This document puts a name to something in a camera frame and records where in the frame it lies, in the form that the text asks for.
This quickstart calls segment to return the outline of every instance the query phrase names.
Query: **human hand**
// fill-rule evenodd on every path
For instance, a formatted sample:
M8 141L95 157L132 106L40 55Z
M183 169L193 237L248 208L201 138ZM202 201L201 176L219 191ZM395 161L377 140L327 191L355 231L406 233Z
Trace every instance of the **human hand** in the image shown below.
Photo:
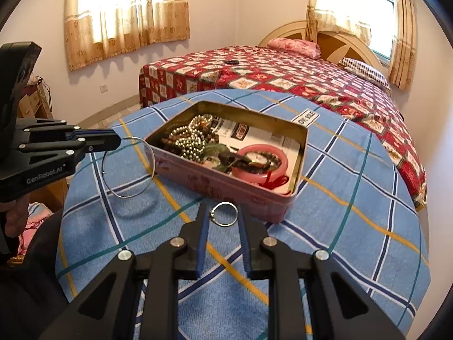
M15 201L0 203L0 212L6 212L5 234L17 237L23 233L28 221L30 194L23 195Z

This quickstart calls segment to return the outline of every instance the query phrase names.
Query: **metal hoop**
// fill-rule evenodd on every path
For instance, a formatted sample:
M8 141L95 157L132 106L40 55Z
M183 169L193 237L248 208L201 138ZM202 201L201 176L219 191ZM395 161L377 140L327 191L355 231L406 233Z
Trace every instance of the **metal hoop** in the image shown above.
M223 206L223 205L231 206L231 207L234 208L234 210L236 211L236 218L234 219L233 222L231 222L231 223L229 223L229 224L221 224L220 222L218 222L218 221L216 220L215 215L214 215L214 213L216 212L216 209L218 209L220 206ZM215 206L215 207L212 209L212 211L211 211L211 213L210 213L210 216L211 216L211 217L210 217L210 218L211 218L211 221L212 221L213 223L215 223L215 224L218 225L218 226L221 226L222 228L228 228L228 227L230 227L230 226L233 226L233 225L236 223L237 218L238 218L238 216L239 216L239 211L237 210L237 207L236 207L233 203L230 203L230 202L221 202L221 203L219 203L217 206Z
M106 157L107 157L107 152L104 152L104 156L102 157L102 163L101 163L101 177L102 177L102 180L104 182L104 184L106 185L108 191L110 191L114 196L118 197L118 198L123 198L123 199L128 199L128 198L133 198L133 197L136 197L140 194L142 194L146 189L148 189L148 187L151 185L151 182L153 181L154 179L154 174L155 174L155 171L156 171L156 159L155 159L155 156L154 156L154 152L153 152L153 149L151 148L151 146L146 142L144 141L143 139L139 138L139 137L133 137L133 136L130 136L130 137L124 137L124 138L121 138L122 141L126 141L126 140L130 140L130 141L140 141L142 143L144 143L148 148L148 151L149 151L149 154L151 155L151 162L152 162L152 174L151 174L151 179L149 180L148 184L144 187L143 190L139 191L138 193L135 193L135 194L132 194L132 195L128 195L128 196L123 196L123 195L119 195L117 192L115 192L108 184L107 184L107 181L104 177L104 175L106 174L105 170L104 170L104 163L106 161Z

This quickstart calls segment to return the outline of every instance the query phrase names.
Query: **blue plaid tablecloth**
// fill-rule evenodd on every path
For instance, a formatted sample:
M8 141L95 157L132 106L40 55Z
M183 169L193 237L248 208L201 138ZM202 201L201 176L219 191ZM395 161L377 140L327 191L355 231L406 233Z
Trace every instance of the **blue plaid tablecloth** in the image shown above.
M122 137L144 138L201 100L287 120L306 109L319 114L309 128L298 197L281 224L268 224L269 235L298 251L331 252L406 334L430 283L428 255L406 185L377 137L301 97L253 90L191 93L137 111L114 129ZM69 300L121 249L153 250L195 218L201 201L216 204L159 176L143 194L117 198L100 177L102 156L85 157L66 198L56 275ZM109 179L115 191L133 193L149 181L134 147L123 146L108 159L116 171ZM130 182L124 184L126 176ZM267 282L244 278L237 224L210 224L203 275L180 282L180 338L265 339ZM305 295L304 305L307 311Z

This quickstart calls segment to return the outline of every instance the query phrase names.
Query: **curtain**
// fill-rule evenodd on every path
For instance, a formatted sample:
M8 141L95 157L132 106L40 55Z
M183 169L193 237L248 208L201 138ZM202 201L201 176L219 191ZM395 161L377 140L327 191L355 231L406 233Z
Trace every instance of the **curtain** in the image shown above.
M71 71L151 43L190 38L188 0L66 0Z
M318 32L334 31L357 36L365 44L371 42L365 0L309 0L306 39L317 41Z
M408 91L414 77L417 22L414 0L396 0L396 35L393 36L389 82Z

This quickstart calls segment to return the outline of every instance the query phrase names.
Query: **pink tin box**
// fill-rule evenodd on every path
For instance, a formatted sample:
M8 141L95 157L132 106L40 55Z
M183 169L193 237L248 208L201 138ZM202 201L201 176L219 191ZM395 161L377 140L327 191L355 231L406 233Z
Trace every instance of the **pink tin box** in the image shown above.
M251 184L214 169L208 169L157 147L160 139L167 136L171 130L187 125L192 118L199 114L212 114L213 116L219 116L269 131L275 135L290 137L297 141L301 147L294 173L290 178L291 184L289 187L291 192L286 195L274 193L259 185ZM286 210L296 198L295 189L298 185L304 160L307 128L259 112L216 102L200 101L162 125L150 134L146 141L153 146L157 174L206 197L246 204L253 216L277 224L283 220Z

